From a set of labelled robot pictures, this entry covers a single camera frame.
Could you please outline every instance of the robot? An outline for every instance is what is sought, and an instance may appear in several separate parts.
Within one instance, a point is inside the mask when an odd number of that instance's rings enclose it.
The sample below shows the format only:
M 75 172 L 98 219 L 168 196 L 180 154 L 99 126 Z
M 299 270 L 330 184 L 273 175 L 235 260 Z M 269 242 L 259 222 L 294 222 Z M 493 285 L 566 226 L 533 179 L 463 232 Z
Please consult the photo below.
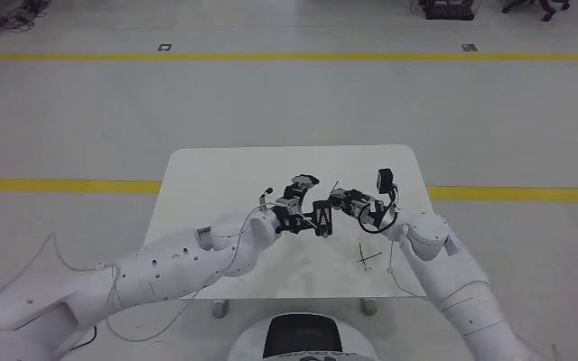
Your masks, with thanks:
M 426 299 L 460 333 L 475 360 L 544 360 L 516 336 L 488 277 L 447 221 L 435 214 L 410 214 L 397 206 L 391 170 L 378 171 L 378 193 L 389 196 L 388 204 L 359 190 L 334 189 L 328 199 L 314 201 L 313 212 L 306 214 L 301 209 L 304 197 L 319 180 L 302 174 L 292 182 L 276 202 L 266 202 L 273 191 L 266 190 L 246 217 L 226 217 L 210 227 L 159 239 L 112 264 L 83 270 L 73 282 L 50 289 L 11 282 L 0 293 L 0 359 L 59 360 L 91 328 L 115 313 L 198 293 L 221 277 L 250 272 L 259 254 L 284 232 L 313 229 L 316 236 L 331 236 L 331 212 L 337 210 L 356 219 L 365 232 L 383 235 L 402 249 Z M 393 269 L 387 271 L 395 277 Z M 228 357 L 229 361 L 258 359 L 378 360 L 369 341 L 353 327 L 302 313 L 258 322 L 241 334 Z

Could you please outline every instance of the yellow floor line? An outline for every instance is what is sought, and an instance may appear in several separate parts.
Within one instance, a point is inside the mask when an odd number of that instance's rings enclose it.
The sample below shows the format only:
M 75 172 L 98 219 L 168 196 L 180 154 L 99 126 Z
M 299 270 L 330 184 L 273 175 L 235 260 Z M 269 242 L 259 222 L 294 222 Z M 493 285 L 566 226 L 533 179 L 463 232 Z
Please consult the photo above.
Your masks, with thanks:
M 577 54 L 562 53 L 214 53 L 214 54 L 0 54 L 0 61 L 576 61 Z
M 143 180 L 10 180 L 0 192 L 158 194 L 160 181 Z M 428 187 L 431 200 L 578 202 L 576 188 Z
M 158 194 L 160 189 L 160 181 L 0 179 L 0 191 L 4 192 Z

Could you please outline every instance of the black wire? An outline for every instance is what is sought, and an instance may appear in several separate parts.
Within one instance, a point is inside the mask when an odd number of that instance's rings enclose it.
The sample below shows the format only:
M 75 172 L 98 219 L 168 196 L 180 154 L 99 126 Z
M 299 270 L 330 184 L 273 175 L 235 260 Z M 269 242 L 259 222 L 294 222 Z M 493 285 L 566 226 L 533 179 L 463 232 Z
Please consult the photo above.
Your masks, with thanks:
M 388 204 L 387 207 L 386 207 L 386 212 L 388 212 L 389 209 L 391 208 L 391 206 L 393 205 L 395 198 L 396 198 L 396 193 L 395 193 L 395 191 L 390 192 L 390 193 L 389 193 L 389 199 L 390 199 L 390 201 L 389 201 L 389 204 Z M 383 226 L 382 228 L 376 229 L 375 231 L 374 231 L 374 230 L 371 230 L 371 229 L 367 229 L 367 228 L 363 225 L 363 222 L 361 222 L 361 215 L 363 214 L 363 211 L 364 211 L 367 207 L 369 207 L 369 204 L 371 204 L 371 202 L 368 202 L 368 204 L 366 204 L 365 206 L 361 207 L 361 209 L 359 210 L 359 214 L 358 214 L 358 223 L 359 223 L 359 226 L 360 226 L 361 229 L 363 229 L 365 232 L 367 232 L 367 233 L 369 233 L 369 234 L 371 234 L 371 235 L 378 235 L 378 234 L 380 234 L 380 233 L 382 233 L 382 232 L 384 232 L 384 231 L 387 231 L 389 228 L 391 228 L 391 227 L 394 225 L 394 223 L 396 223 L 396 221 L 397 221 L 397 212 L 394 213 L 394 218 L 391 220 L 391 222 L 389 222 L 387 225 Z
M 94 329 L 94 336 L 93 336 L 90 340 L 88 340 L 87 342 L 73 347 L 70 351 L 74 351 L 74 350 L 77 349 L 77 348 L 81 348 L 81 347 L 83 347 L 83 346 L 86 346 L 86 345 L 91 344 L 92 342 L 94 342 L 94 340 L 97 339 L 97 327 L 95 326 L 95 327 L 92 328 L 92 329 Z

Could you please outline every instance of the table foot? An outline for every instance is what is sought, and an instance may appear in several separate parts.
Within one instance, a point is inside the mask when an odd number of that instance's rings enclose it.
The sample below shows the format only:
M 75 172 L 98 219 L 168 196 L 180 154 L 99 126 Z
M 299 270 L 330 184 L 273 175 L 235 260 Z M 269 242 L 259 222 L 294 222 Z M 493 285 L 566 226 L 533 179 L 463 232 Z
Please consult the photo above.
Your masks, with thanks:
M 373 316 L 378 313 L 378 302 L 376 299 L 361 299 L 359 300 L 359 307 L 366 316 Z
M 228 300 L 213 301 L 213 304 L 210 307 L 210 312 L 215 319 L 224 318 L 228 313 Z

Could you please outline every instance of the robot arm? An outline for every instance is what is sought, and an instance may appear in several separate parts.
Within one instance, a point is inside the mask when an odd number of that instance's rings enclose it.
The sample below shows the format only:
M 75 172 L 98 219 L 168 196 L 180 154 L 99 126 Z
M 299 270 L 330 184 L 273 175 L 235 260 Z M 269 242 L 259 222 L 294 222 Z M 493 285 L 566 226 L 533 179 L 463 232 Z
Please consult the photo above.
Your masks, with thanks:
M 335 190 L 330 202 L 360 224 L 376 228 L 370 233 L 399 243 L 427 300 L 460 333 L 474 359 L 544 360 L 514 334 L 487 275 L 447 221 L 435 214 L 416 215 L 396 208 L 396 185 L 390 170 L 380 170 L 378 190 L 389 195 L 389 205 L 357 190 Z
M 121 310 L 175 300 L 223 276 L 250 272 L 259 253 L 282 231 L 315 228 L 318 236 L 330 235 L 331 207 L 326 200 L 313 202 L 312 213 L 301 212 L 305 193 L 319 181 L 306 175 L 292 181 L 276 203 L 265 203 L 263 196 L 249 216 L 226 217 L 210 227 L 166 236 L 110 265 L 74 273 L 60 284 L 15 282 L 0 298 L 0 358 L 60 359 L 94 325 Z M 32 295 L 39 289 L 41 294 Z

